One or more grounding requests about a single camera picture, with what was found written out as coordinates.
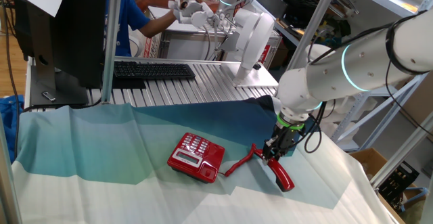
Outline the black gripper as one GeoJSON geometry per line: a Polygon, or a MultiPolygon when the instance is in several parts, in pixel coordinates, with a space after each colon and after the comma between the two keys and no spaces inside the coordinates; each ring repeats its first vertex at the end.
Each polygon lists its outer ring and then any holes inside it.
{"type": "Polygon", "coordinates": [[[278,161],[281,157],[285,156],[289,149],[297,142],[295,137],[299,136],[300,130],[300,125],[285,127],[276,124],[273,128],[272,138],[265,141],[263,146],[263,164],[268,165],[272,157],[278,161]]]}

